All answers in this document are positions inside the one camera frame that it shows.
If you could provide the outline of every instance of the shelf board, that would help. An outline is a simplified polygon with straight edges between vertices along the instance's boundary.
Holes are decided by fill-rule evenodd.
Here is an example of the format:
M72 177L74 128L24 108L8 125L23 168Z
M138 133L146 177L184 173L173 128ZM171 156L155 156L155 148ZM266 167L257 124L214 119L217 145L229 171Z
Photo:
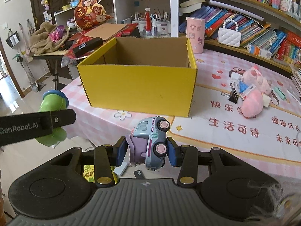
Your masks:
M232 6L237 6L244 10L250 10L252 13L261 13L261 17L265 18L266 14L269 14L270 16L273 16L278 19L277 23L279 23L280 26L291 30L295 33L299 32L298 34L301 34L301 23L297 21L296 19L292 18L291 16L287 15L286 13L275 9L267 4L261 3L256 0L216 0L219 2L227 3L227 1L231 1Z
M286 72L289 72L289 73L292 72L292 69L289 66L285 66L285 65L276 63L272 59L266 59L266 58L260 57L258 55L249 53L246 49L244 49L242 47L237 48L237 47L227 46L227 45L224 45L224 44L220 44L217 40L213 40L213 39L205 40L205 44L216 46L216 47L219 47L219 48L223 48L223 49L226 49L230 52L237 52L239 54L243 54L243 55L246 55L248 57L252 57L252 58L255 58L257 60L263 61L263 62L271 64L273 66L276 66L276 67L278 67L278 68L280 68L280 69L282 69Z

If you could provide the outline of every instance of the pearl handle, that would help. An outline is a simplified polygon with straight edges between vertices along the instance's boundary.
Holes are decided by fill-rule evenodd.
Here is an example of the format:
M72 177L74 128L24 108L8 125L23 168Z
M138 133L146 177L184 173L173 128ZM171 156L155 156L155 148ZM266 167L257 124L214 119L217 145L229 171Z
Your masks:
M225 22L224 22L224 24L223 24L223 28L225 29L226 28L226 24L229 23L229 22L234 22L234 24L236 25L236 30L235 31L238 31L238 24L233 19L226 19Z

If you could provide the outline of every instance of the screw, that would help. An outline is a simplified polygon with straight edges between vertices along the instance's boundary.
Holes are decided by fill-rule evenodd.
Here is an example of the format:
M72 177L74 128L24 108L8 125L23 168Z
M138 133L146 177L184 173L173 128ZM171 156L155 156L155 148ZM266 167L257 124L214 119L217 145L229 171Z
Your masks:
M192 184L195 181L193 177L190 176L184 176L180 178L180 182L182 184Z
M107 176L102 176L102 177L100 177L99 179L97 179L97 182L98 182L99 184L109 184L109 183L112 182L112 179L110 179L110 178L107 177Z

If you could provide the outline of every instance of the flower decal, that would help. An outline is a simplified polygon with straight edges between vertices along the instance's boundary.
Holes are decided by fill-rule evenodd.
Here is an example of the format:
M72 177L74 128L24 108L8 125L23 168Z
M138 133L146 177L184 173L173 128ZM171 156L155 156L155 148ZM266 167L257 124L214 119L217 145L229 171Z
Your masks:
M119 117L119 120L124 121L126 117L132 117L132 115L128 111L117 110L117 113L114 114L114 117Z

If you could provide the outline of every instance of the brown blanket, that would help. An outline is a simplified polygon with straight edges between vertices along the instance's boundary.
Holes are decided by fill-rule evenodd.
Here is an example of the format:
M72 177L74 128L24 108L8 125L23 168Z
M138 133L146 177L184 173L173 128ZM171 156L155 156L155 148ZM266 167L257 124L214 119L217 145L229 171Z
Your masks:
M53 42L49 34L55 31L57 25L52 25L49 22L43 22L40 26L40 29L37 30L32 36L29 38L29 47L34 54L42 54L42 53L51 53L58 50L61 45L69 37L69 31L65 28L62 39L57 42Z

